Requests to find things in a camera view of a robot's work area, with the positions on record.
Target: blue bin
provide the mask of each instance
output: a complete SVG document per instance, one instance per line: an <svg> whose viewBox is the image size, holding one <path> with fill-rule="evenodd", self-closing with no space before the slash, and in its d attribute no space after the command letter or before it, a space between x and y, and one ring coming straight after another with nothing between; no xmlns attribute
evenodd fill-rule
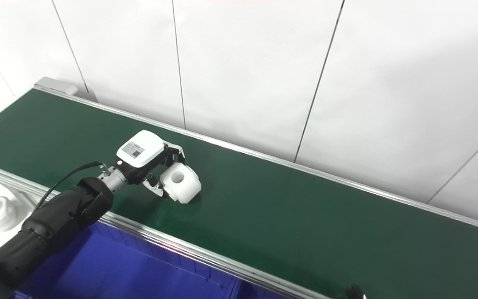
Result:
<svg viewBox="0 0 478 299"><path fill-rule="evenodd" d="M236 299L241 280L96 223L28 279L16 299Z"/></svg>

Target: label sticker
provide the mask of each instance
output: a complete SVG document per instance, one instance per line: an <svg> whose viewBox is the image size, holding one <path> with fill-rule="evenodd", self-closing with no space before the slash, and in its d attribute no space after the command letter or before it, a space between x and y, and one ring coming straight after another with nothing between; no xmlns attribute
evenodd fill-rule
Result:
<svg viewBox="0 0 478 299"><path fill-rule="evenodd" d="M141 146L135 144L134 142L129 142L125 147L122 149L125 153L130 155L132 158L136 159L141 153L145 150Z"/></svg>

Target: hole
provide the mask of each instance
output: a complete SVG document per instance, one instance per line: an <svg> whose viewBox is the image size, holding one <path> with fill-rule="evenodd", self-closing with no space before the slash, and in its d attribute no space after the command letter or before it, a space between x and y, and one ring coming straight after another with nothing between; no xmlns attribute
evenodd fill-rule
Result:
<svg viewBox="0 0 478 299"><path fill-rule="evenodd" d="M174 183L179 183L179 182L182 182L184 180L184 174L182 172L175 172L172 176L171 176L171 180L174 182Z"/></svg>

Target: cable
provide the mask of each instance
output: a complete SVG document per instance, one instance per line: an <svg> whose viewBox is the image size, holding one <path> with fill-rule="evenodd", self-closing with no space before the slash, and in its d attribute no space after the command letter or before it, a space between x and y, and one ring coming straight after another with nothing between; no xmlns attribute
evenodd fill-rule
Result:
<svg viewBox="0 0 478 299"><path fill-rule="evenodd" d="M36 207L34 208L34 210L32 210L32 212L38 210L42 204L45 202L45 199L51 194L51 192L53 192L53 190L58 187L60 185L60 183L62 183L63 181L66 180L66 178L69 178L70 176L72 176L73 174L75 174L76 172L80 172L81 170L84 170L84 169L87 169L87 168L92 168L92 167L95 167L95 166L100 166L100 165L103 165L104 163L101 163L101 162L91 162L91 163L88 163L88 164L85 164L85 165L82 165L81 167L77 168L77 169L74 169L72 172L70 172L69 174L67 174L66 176L64 176L64 178L62 178L61 180L59 180L53 187L51 187L51 189L49 189L44 195L43 197L40 199L40 201L36 204Z"/></svg>

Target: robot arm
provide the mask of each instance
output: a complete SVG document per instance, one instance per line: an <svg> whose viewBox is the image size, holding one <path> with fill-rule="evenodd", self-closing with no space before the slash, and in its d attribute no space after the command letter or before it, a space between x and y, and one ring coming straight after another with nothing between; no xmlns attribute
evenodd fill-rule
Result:
<svg viewBox="0 0 478 299"><path fill-rule="evenodd" d="M41 263L108 212L114 194L125 185L143 182L158 195L167 196L152 170L160 164L171 166L175 155L185 163L180 146L140 131L119 148L117 165L101 168L99 177L83 178L35 209L19 233L0 247L0 299L8 299Z"/></svg>

